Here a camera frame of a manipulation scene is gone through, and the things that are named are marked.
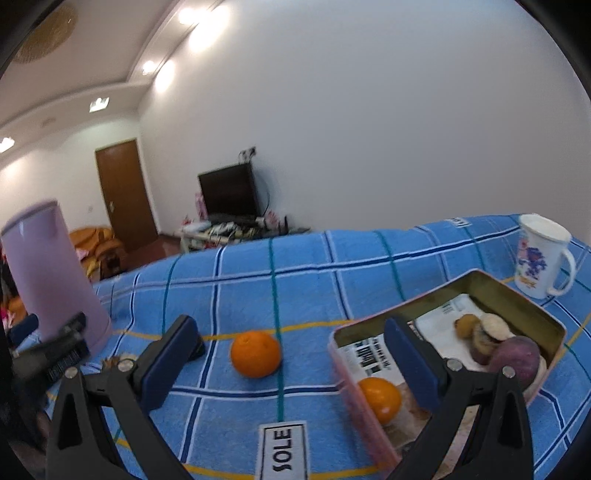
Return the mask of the kiwi fruit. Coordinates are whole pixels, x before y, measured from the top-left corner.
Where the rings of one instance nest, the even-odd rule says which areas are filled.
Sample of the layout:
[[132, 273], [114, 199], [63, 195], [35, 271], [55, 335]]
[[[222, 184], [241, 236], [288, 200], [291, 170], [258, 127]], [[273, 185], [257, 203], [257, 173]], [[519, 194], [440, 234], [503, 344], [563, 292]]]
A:
[[471, 339], [479, 325], [480, 318], [474, 314], [465, 314], [454, 322], [456, 335], [463, 340]]

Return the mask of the tv stand with clutter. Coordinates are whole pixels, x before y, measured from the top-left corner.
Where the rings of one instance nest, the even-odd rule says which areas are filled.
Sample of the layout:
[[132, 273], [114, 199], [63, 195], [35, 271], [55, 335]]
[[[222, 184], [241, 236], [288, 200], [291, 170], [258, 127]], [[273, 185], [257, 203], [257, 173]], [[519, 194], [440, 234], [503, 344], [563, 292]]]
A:
[[287, 235], [311, 233], [310, 227], [294, 227], [287, 216], [273, 211], [262, 217], [242, 218], [217, 215], [211, 219], [186, 221], [175, 232], [184, 253], [202, 251]]

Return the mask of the orange fruit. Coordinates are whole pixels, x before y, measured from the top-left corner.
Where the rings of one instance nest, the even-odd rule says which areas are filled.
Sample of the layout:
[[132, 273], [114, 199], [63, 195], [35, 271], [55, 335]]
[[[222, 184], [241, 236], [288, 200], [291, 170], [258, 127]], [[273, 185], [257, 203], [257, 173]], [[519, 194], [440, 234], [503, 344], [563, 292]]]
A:
[[391, 382], [379, 377], [368, 377], [358, 382], [370, 409], [382, 426], [391, 423], [399, 414], [403, 398]]
[[240, 333], [231, 344], [229, 356], [233, 368], [252, 379], [272, 375], [283, 359], [280, 342], [263, 331]]

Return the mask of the blue plaid tablecloth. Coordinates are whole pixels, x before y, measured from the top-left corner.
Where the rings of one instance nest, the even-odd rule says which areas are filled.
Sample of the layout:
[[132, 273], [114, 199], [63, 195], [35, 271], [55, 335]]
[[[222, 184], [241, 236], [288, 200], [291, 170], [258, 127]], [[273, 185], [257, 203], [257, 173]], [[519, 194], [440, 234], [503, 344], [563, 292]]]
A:
[[[187, 363], [151, 417], [196, 479], [256, 474], [259, 426], [307, 425], [315, 479], [379, 473], [349, 423], [329, 335], [472, 269], [511, 284], [516, 215], [456, 217], [409, 230], [332, 230], [169, 257], [95, 285], [113, 333], [105, 356], [138, 354], [180, 315], [197, 321], [204, 357]], [[246, 378], [230, 348], [247, 331], [280, 342], [280, 367]]]

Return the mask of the purple round fruit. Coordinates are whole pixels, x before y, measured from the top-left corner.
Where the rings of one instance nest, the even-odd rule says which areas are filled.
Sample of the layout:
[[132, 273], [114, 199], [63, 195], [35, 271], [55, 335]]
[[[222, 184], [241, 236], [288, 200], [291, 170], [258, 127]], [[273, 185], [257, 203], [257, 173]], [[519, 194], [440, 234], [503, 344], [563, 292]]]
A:
[[536, 342], [526, 336], [515, 336], [502, 342], [494, 351], [487, 371], [502, 372], [505, 367], [515, 371], [515, 377], [525, 396], [545, 374], [547, 364]]

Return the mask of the pink metal tin tray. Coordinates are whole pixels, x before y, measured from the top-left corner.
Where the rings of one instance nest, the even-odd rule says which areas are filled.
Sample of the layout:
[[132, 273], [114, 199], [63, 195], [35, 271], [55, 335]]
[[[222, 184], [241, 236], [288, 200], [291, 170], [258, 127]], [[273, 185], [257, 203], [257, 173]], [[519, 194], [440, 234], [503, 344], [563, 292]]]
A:
[[[489, 363], [480, 365], [472, 358], [472, 338], [460, 339], [454, 328], [454, 322], [465, 314], [474, 314], [481, 319], [486, 313], [502, 317], [514, 337], [526, 336], [536, 342], [546, 361], [546, 372], [531, 389], [531, 395], [523, 393], [528, 408], [557, 364], [566, 330], [538, 304], [483, 271], [469, 271], [423, 295], [342, 326], [332, 333], [329, 353], [344, 383], [349, 416], [385, 477], [390, 478], [430, 419], [430, 414], [418, 406], [385, 344], [385, 321], [392, 317], [402, 318], [442, 357], [456, 358], [470, 370], [490, 373], [487, 371]], [[378, 422], [358, 385], [368, 377], [386, 379], [402, 394], [402, 408], [386, 426]], [[460, 452], [460, 442], [456, 440], [433, 479], [447, 479], [445, 475], [451, 472]]]

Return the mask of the brown wooden door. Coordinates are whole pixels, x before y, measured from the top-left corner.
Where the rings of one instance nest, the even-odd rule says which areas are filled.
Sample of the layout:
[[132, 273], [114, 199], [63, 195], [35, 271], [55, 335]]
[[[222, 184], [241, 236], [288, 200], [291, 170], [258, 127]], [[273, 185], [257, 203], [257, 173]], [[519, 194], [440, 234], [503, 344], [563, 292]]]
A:
[[110, 225], [127, 253], [158, 238], [135, 139], [95, 151]]

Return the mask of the black television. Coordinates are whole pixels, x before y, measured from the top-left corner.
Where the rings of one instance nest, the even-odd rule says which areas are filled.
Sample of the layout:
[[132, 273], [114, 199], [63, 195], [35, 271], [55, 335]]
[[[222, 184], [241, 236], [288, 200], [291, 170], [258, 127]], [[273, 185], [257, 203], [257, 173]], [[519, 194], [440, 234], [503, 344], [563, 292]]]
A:
[[256, 218], [262, 214], [252, 164], [238, 163], [198, 176], [209, 217]]

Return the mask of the lilac cylindrical container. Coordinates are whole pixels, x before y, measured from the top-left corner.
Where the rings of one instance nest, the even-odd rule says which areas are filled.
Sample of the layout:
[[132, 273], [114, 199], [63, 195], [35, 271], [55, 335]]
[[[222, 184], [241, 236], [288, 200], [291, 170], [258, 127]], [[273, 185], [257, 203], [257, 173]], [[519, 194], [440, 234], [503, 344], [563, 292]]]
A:
[[111, 336], [111, 320], [82, 269], [58, 201], [41, 201], [10, 218], [1, 244], [26, 310], [39, 319], [40, 339], [55, 337], [83, 313], [83, 338], [92, 356], [100, 353]]

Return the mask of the round ceiling lamp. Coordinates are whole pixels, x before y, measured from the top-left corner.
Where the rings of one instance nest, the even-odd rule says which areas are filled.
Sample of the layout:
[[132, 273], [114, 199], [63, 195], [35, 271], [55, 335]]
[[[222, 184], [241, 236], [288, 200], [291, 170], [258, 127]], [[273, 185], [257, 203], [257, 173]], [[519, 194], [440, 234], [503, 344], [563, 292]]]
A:
[[76, 7], [62, 3], [27, 36], [12, 61], [30, 64], [47, 57], [71, 38], [77, 22]]

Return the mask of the white floral mug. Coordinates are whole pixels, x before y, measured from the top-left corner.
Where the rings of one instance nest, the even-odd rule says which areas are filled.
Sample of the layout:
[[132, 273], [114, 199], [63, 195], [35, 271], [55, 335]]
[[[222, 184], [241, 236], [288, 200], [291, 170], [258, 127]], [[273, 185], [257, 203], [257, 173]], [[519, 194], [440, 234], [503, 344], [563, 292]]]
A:
[[[568, 293], [576, 276], [576, 262], [569, 250], [571, 233], [559, 223], [536, 213], [518, 219], [520, 234], [515, 267], [515, 283], [535, 299], [560, 297]], [[557, 288], [563, 262], [567, 263], [567, 283]]]

